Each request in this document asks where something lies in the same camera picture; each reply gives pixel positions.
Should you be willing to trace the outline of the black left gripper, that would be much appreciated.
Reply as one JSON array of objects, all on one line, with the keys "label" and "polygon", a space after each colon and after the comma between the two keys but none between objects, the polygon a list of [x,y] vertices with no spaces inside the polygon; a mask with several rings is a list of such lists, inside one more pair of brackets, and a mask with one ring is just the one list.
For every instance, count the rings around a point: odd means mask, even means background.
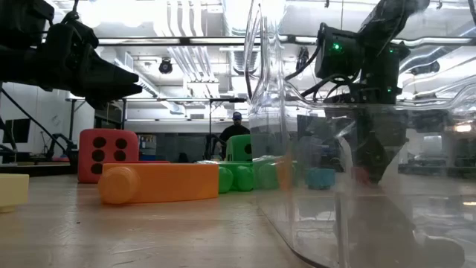
[{"label": "black left gripper", "polygon": [[138,75],[99,57],[97,46],[94,31],[81,22],[51,26],[40,48],[40,87],[70,90],[99,110],[141,93]]}]

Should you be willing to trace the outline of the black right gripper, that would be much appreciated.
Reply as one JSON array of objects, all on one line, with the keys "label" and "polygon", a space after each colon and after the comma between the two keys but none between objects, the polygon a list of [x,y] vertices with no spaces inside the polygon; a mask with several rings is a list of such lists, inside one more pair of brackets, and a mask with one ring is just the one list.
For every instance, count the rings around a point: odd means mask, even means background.
[{"label": "black right gripper", "polygon": [[[381,106],[392,106],[402,93],[397,86],[399,64],[410,50],[402,43],[384,46],[360,44],[364,50],[361,68],[353,75],[332,74],[333,91],[345,86],[347,93],[328,95],[324,102],[340,104],[326,108],[326,119],[336,124],[352,123],[357,129],[375,129],[385,117]],[[367,172],[370,183],[378,183],[388,165],[402,148],[402,128],[383,127],[370,131],[356,150],[355,166]]]}]

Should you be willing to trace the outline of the small teal toy brick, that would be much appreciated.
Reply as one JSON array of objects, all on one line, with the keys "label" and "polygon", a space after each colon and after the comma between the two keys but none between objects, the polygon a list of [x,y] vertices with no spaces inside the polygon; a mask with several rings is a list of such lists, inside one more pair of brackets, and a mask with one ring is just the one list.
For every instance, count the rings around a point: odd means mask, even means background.
[{"label": "small teal toy brick", "polygon": [[329,168],[312,167],[306,171],[308,189],[329,190],[335,184],[335,170]]}]

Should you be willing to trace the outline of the red foam die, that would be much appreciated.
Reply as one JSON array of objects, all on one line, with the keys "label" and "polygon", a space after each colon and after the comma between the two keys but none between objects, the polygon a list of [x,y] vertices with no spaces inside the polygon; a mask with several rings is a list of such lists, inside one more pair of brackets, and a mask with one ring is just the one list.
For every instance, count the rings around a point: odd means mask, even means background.
[{"label": "red foam die", "polygon": [[139,157],[137,135],[130,130],[88,129],[80,133],[77,179],[96,184],[109,162],[133,162]]}]

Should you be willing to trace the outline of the long orange toy brick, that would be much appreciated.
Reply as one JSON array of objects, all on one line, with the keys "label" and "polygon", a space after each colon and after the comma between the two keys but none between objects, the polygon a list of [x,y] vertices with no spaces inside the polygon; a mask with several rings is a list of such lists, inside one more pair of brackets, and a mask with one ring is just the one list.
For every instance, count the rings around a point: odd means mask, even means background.
[{"label": "long orange toy brick", "polygon": [[205,200],[219,196],[217,164],[106,163],[98,183],[101,201],[123,205]]}]

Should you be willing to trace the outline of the long green toy brick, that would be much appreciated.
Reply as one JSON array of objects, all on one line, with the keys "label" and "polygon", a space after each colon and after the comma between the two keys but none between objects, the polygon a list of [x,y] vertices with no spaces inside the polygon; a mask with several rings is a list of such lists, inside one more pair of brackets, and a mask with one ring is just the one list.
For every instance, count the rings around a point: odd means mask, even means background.
[{"label": "long green toy brick", "polygon": [[296,162],[280,156],[261,156],[247,162],[202,160],[198,164],[218,164],[220,194],[284,189],[296,175]]}]

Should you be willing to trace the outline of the green foam die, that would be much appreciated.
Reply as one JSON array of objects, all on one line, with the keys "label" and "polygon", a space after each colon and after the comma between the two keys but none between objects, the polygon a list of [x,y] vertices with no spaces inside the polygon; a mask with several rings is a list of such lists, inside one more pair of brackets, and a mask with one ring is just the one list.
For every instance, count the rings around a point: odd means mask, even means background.
[{"label": "green foam die", "polygon": [[225,160],[229,162],[251,162],[251,137],[249,134],[234,135],[226,144]]}]

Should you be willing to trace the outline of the small yellow toy brick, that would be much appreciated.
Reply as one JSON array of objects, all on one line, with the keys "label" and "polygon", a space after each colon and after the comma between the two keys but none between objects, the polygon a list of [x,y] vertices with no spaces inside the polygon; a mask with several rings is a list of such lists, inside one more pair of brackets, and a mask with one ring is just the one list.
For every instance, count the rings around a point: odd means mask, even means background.
[{"label": "small yellow toy brick", "polygon": [[28,202],[29,179],[27,174],[0,173],[0,213]]}]

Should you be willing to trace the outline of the long ceiling light bar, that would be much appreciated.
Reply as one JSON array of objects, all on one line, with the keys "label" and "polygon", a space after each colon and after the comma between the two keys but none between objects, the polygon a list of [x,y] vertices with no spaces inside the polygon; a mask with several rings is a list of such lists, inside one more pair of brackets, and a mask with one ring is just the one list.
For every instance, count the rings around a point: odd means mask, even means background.
[{"label": "long ceiling light bar", "polygon": [[[409,48],[427,45],[476,46],[476,37],[423,37],[420,39],[394,39],[392,43],[403,43]],[[99,46],[238,46],[245,44],[240,36],[202,37],[130,37],[99,38]]]}]

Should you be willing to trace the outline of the black background monitor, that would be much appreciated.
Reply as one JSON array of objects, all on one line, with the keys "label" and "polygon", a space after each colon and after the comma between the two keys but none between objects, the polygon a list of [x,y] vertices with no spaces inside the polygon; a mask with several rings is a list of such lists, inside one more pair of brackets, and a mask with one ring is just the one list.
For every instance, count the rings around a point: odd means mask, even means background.
[{"label": "black background monitor", "polygon": [[30,119],[10,119],[5,122],[7,131],[11,133],[16,143],[28,143],[30,132]]}]

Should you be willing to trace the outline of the clear plastic bin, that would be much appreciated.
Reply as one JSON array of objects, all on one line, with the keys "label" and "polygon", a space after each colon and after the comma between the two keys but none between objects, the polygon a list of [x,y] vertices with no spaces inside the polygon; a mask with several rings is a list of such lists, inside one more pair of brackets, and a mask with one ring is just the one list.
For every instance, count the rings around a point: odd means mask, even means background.
[{"label": "clear plastic bin", "polygon": [[[349,144],[317,94],[323,22],[359,31],[379,0],[251,0],[245,32],[252,159],[296,162],[290,186],[257,190],[260,209],[287,246],[318,268],[476,268],[476,119],[455,128],[406,130],[407,142],[379,184],[353,173]],[[394,39],[476,37],[476,0],[431,0]],[[299,48],[309,60],[295,70]],[[470,89],[476,109],[476,46],[410,48],[400,104],[449,101]],[[309,168],[335,170],[329,190],[308,189]]]}]

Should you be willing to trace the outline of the person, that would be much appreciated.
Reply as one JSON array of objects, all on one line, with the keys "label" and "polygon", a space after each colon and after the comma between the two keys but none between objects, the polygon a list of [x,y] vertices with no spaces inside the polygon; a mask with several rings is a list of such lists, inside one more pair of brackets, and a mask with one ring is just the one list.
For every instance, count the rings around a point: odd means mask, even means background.
[{"label": "person", "polygon": [[225,128],[219,135],[219,138],[225,143],[228,139],[235,135],[246,135],[250,133],[250,130],[242,125],[242,114],[240,112],[234,112],[232,116],[233,124]]}]

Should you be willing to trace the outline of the black background stand frame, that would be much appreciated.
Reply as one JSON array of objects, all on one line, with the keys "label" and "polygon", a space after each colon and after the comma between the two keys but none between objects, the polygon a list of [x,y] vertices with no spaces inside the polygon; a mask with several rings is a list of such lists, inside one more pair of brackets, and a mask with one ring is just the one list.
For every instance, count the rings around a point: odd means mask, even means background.
[{"label": "black background stand frame", "polygon": [[[214,134],[213,122],[225,123],[232,121],[227,109],[222,106],[227,103],[247,103],[246,98],[125,98],[122,103],[122,116],[120,127],[125,128],[130,122],[179,122],[180,126],[190,126],[193,122],[207,122],[205,132],[205,148],[203,159],[213,158],[216,143],[220,142],[223,147],[226,143]],[[131,103],[155,103],[164,106],[170,118],[160,115],[160,112],[143,112],[136,117],[129,117],[129,105]]]}]

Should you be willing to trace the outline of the black metal table frame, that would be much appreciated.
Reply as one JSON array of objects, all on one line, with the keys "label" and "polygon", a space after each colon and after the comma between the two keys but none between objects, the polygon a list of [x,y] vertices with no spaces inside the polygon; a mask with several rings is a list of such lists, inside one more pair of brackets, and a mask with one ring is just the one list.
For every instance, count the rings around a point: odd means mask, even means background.
[{"label": "black metal table frame", "polygon": [[77,167],[62,165],[0,164],[0,173],[27,174],[29,176],[59,176],[77,174]]}]

